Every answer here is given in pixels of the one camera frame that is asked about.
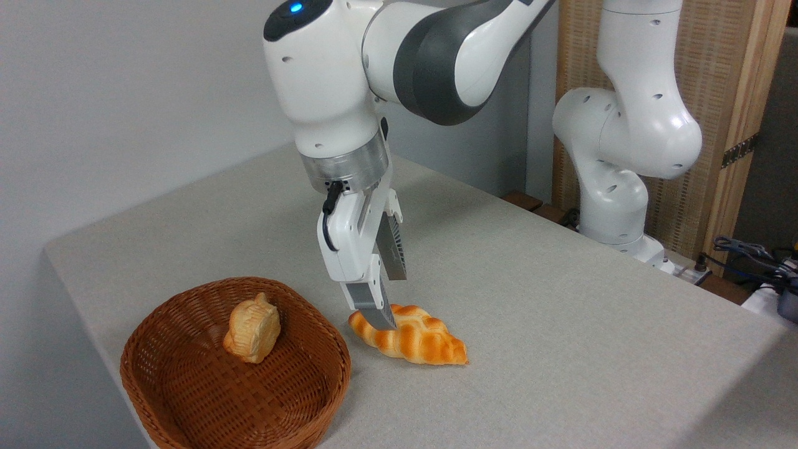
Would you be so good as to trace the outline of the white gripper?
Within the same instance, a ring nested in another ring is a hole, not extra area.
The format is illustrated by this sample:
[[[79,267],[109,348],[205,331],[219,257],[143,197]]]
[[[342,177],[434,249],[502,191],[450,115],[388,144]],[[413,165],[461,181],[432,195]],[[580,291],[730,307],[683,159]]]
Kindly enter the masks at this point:
[[[325,184],[327,199],[317,222],[317,239],[331,279],[342,283],[351,310],[361,312],[371,327],[394,331],[397,325],[382,278],[368,279],[374,248],[379,250],[388,279],[407,279],[397,193],[390,181],[354,193],[346,181]]]

